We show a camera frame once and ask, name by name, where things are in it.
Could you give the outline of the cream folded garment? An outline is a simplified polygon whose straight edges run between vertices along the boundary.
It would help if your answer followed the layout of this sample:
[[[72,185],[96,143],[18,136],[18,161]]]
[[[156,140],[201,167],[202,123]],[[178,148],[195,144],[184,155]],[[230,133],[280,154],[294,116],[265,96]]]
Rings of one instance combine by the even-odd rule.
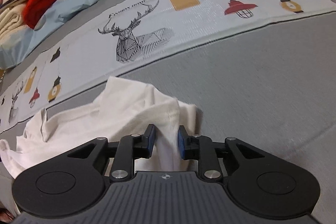
[[[23,10],[26,4],[20,4],[14,7],[9,7],[1,12],[1,44],[6,39],[17,31],[19,27],[24,25]]]

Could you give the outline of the white small garment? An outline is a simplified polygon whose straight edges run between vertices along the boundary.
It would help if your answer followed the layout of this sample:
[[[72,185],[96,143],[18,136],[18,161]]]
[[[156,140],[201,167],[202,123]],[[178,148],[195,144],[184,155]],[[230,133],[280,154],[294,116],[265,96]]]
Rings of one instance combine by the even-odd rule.
[[[97,137],[119,141],[123,136],[143,134],[149,124],[158,133],[150,159],[135,161],[136,170],[181,171],[188,164],[178,151],[178,129],[189,134],[197,128],[196,105],[161,93],[152,84],[110,77],[105,89],[87,105],[48,118],[37,112],[17,137],[12,150],[1,140],[1,160],[13,178],[24,170],[60,155]]]

